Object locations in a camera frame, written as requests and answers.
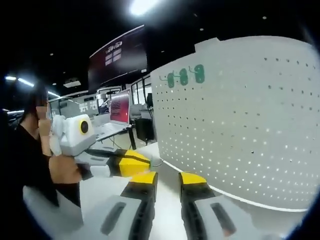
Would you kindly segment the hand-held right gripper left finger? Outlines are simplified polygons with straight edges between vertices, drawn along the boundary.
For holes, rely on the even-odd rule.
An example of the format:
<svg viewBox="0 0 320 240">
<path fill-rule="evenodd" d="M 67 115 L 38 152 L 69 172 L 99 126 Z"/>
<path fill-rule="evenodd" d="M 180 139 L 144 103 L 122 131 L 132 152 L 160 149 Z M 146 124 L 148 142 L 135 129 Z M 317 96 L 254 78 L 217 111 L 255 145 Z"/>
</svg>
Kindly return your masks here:
<svg viewBox="0 0 320 240">
<path fill-rule="evenodd" d="M 147 240 L 155 218 L 158 173 L 135 175 L 120 195 L 109 197 L 89 214 L 85 240 Z"/>
</svg>

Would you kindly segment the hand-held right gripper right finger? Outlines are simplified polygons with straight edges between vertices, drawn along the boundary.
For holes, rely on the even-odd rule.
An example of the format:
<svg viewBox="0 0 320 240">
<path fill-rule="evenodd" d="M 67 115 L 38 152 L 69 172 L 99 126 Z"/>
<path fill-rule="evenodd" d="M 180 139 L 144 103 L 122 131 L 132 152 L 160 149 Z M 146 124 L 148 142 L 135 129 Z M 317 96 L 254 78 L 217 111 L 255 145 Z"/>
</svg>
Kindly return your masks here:
<svg viewBox="0 0 320 240">
<path fill-rule="evenodd" d="M 216 196 L 205 178 L 180 172 L 181 218 L 189 240 L 280 240 L 256 228 L 252 217 L 224 196 Z"/>
</svg>

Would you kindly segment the person's left hand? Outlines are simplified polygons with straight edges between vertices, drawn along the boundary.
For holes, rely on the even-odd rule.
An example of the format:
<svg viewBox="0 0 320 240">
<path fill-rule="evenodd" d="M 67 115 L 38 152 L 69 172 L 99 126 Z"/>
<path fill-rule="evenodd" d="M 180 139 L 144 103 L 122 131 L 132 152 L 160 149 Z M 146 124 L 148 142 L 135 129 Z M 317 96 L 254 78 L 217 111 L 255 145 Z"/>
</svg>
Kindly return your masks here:
<svg viewBox="0 0 320 240">
<path fill-rule="evenodd" d="M 80 169 L 73 157 L 52 156 L 49 159 L 48 167 L 54 184 L 76 184 L 82 180 Z"/>
</svg>

